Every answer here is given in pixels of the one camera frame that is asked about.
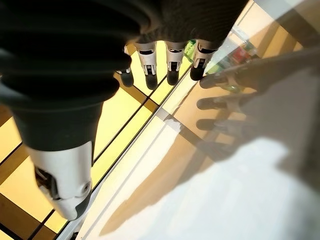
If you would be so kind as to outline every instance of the glass surface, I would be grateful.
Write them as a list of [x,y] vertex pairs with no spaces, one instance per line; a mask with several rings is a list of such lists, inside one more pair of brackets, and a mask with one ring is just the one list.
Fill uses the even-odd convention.
[[207,76],[180,81],[78,239],[320,239],[320,47],[288,27],[304,3],[283,2],[249,2]]
[[104,102],[95,138],[93,158],[96,158],[104,149],[140,105],[122,88],[119,88],[111,99]]

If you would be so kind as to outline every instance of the black rubber grip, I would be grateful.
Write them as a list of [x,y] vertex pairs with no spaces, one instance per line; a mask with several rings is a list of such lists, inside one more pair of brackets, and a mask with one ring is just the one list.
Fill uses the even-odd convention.
[[178,83],[179,72],[178,71],[167,71],[166,80],[169,85],[174,86]]
[[155,75],[152,75],[152,74],[145,75],[145,82],[146,82],[146,86],[148,87],[148,89],[155,90],[158,87],[157,74],[155,74]]

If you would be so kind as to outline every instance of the robot finger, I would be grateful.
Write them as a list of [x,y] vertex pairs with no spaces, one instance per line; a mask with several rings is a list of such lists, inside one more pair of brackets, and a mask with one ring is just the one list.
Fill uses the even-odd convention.
[[184,57],[187,42],[166,41],[166,79],[169,85],[174,86],[179,80],[179,70]]
[[156,42],[135,43],[134,46],[144,71],[146,86],[155,90],[158,86]]

